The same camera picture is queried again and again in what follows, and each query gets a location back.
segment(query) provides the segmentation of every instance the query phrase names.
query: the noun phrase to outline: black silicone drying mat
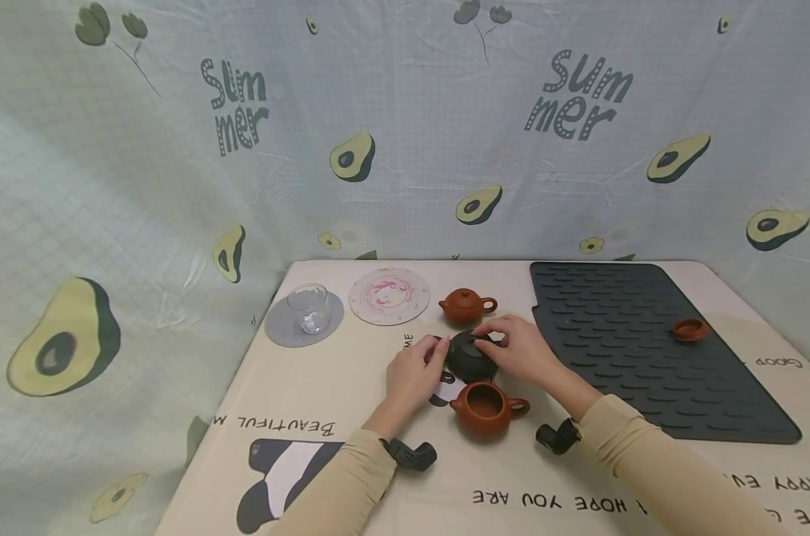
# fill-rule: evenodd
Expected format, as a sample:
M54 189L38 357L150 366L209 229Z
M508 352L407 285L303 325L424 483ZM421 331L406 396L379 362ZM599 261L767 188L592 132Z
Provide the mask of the black silicone drying mat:
M533 263L530 277L533 316L559 360L665 433L762 444L801 439L714 329L691 345L671 338L676 321L703 316L660 267Z

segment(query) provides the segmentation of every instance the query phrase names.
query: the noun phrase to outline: small clay dish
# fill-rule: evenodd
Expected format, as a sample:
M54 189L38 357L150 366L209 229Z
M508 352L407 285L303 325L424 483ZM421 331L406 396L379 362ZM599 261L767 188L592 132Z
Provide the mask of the small clay dish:
M670 333L680 342L697 342L704 339L710 331L711 328L706 322L698 318L686 318L676 322Z

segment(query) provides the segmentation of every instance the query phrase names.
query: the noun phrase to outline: gray felt coaster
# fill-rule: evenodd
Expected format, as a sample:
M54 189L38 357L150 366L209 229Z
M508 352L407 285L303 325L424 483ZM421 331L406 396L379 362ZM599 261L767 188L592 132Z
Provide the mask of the gray felt coaster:
M339 323L342 322L342 316L345 314L342 300L336 294L328 292L328 302L330 302L328 309L331 312L331 325L325 331L314 335L304 333L298 326L298 316L284 298L274 304L268 311L268 315L265 316L265 334L275 344L287 346L287 348L301 348L326 339L328 335L337 331Z

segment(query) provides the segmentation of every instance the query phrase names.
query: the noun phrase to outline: table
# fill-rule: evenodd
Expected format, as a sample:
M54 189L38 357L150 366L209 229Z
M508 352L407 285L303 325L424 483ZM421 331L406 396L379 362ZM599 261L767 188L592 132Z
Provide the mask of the table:
M795 535L810 535L810 362L798 354L714 272L691 261L655 263L670 275L762 385L802 430L796 445L686 441L744 488ZM416 271L433 300L416 320L378 327L350 310L321 343L281 348L259 329L220 405L212 427L156 532L157 536L235 535L241 497L262 473L249 467L258 438L344 441L383 397L384 370L406 341L455 334L438 300L468 287L500 303L496 315L533 320L530 261L299 261L275 295L299 284L324 284L346 301L352 284L381 267ZM412 447L432 442L438 461L426 473L400 470L365 534L396 536L661 535L619 481L578 447L553 456L535 430L567 417L538 389L499 374L496 383L533 409L494 444L474 444L459 432L450 407L427 404L401 438ZM276 521L256 532L265 535Z

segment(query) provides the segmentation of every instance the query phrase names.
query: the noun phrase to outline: person's right hand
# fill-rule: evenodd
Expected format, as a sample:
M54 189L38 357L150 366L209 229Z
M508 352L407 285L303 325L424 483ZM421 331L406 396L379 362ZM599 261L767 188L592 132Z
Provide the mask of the person's right hand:
M473 330L474 335L493 331L505 335L500 346L488 340L477 340L475 345L488 355L506 374L523 382L535 383L546 389L553 377L567 370L547 345L539 328L521 316L504 315L483 322Z

